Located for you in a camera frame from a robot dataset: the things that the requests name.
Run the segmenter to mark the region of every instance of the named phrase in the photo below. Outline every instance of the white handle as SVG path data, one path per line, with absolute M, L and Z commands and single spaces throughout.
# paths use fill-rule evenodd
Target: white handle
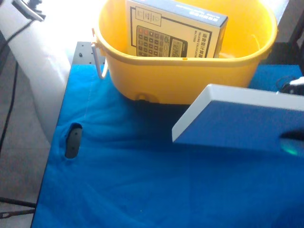
M 96 50 L 96 46 L 95 44 L 91 45 L 92 47 L 92 51 L 93 51 L 93 56 L 94 56 L 94 60 L 95 60 L 95 65 L 96 65 L 96 70 L 97 70 L 97 75 L 100 79 L 104 79 L 106 76 L 106 73 L 108 71 L 108 63 L 105 60 L 104 61 L 104 69 L 103 72 L 101 73 L 101 69 L 100 69 L 100 64 L 99 64 L 99 59 L 98 59 L 98 55 L 97 55 L 97 50 Z

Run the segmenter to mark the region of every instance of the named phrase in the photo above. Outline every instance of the white surface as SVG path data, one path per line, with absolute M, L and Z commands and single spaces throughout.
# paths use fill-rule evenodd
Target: white surface
M 210 84 L 173 126 L 172 140 L 175 141 L 212 101 L 304 111 L 304 96 Z
M 38 6 L 46 14 L 10 44 L 20 67 L 30 79 L 35 106 L 49 142 L 57 123 L 70 64 L 77 41 L 90 41 L 91 28 L 104 0 L 43 0 Z M 263 0 L 281 18 L 288 0 Z M 27 23 L 6 0 L 0 7 L 0 30 L 5 38 Z

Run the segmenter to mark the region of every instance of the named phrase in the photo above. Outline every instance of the blue tablecloth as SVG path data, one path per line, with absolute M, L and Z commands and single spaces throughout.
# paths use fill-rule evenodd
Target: blue tablecloth
M 251 87 L 262 80 L 262 87 L 276 90 L 282 67 L 271 68 L 276 73 L 264 80 L 262 66 Z M 300 76 L 298 67 L 286 73 Z M 94 66 L 73 66 L 32 227 L 304 224 L 304 159 L 173 144 L 171 129 L 186 109 L 130 101 L 109 76 L 98 79 Z M 83 127 L 80 151 L 66 159 L 74 123 Z

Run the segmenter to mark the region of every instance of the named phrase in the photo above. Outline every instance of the calculator keypad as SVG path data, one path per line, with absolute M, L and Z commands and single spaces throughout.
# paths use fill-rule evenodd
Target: calculator keypad
M 170 36 L 137 26 L 137 56 L 168 57 Z

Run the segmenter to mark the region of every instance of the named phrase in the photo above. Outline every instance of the metal clamp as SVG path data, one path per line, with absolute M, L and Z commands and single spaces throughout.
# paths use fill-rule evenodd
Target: metal clamp
M 91 47 L 92 47 L 92 52 L 93 52 L 93 56 L 94 56 L 94 60 L 95 60 L 95 65 L 96 65 L 96 69 L 97 69 L 97 75 L 98 75 L 98 77 L 100 79 L 104 79 L 105 76 L 106 76 L 106 73 L 108 71 L 108 63 L 107 63 L 106 60 L 104 61 L 104 69 L 101 72 L 100 63 L 99 63 L 99 59 L 98 59 L 95 43 L 92 43 Z

